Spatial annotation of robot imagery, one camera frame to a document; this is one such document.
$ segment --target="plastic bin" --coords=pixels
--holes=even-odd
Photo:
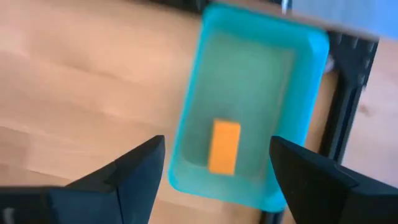
[[[224,4],[208,7],[175,138],[169,181],[182,192],[279,212],[271,136],[303,145],[329,50],[314,27]],[[235,175],[207,169],[213,120],[241,124]]]

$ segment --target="light wood grain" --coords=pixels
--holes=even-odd
[[[0,0],[0,184],[65,185],[164,134],[165,172],[150,223],[257,223],[255,209],[183,194],[165,178],[200,24],[198,16],[145,1]],[[370,137],[394,129],[397,88],[385,83],[397,70],[374,72],[379,83],[370,79],[389,85],[388,108],[374,102],[386,95],[371,84],[361,99],[383,130],[362,131],[369,119],[360,106],[345,159],[356,169],[367,167],[373,147],[388,145],[395,155],[397,140]],[[313,151],[335,85],[336,75],[324,74],[305,143]],[[367,151],[355,151],[363,144]],[[365,172],[378,176],[392,166],[391,159]],[[381,179],[395,183],[391,177]]]

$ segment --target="wooden table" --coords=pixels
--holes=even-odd
[[[0,184],[65,185],[155,134],[166,136],[166,176],[200,24],[146,2],[0,1]],[[398,186],[398,66],[388,62],[398,47],[379,48],[344,163]],[[324,74],[306,142],[313,151],[335,84],[335,74]],[[177,192],[163,178],[150,223],[258,218],[255,209]]]

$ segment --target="orange block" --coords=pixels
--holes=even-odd
[[[211,173],[234,175],[240,133],[239,123],[214,120],[208,161]]]

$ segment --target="teal plastic bin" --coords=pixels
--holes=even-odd
[[[271,136],[303,145],[329,51],[314,27],[214,4],[203,17],[169,170],[182,192],[279,212]],[[241,124],[235,175],[207,169],[215,118]]]

